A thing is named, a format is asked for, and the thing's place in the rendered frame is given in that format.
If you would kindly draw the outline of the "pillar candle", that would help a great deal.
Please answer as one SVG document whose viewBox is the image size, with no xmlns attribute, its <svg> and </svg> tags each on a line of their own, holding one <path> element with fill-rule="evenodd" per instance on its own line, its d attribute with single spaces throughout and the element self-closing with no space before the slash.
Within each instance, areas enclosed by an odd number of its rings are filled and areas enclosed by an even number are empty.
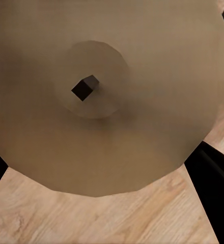
<svg viewBox="0 0 224 244">
<path fill-rule="evenodd" d="M 161 179 L 223 97 L 216 0 L 0 0 L 0 157 L 53 191 Z"/>
</svg>

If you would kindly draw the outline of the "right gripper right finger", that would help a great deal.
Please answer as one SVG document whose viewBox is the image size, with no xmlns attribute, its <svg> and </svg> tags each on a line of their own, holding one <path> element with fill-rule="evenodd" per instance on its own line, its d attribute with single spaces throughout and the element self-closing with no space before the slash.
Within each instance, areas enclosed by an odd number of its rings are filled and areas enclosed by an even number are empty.
<svg viewBox="0 0 224 244">
<path fill-rule="evenodd" d="M 224 244 L 224 154 L 202 141 L 184 165 L 219 244 Z"/>
</svg>

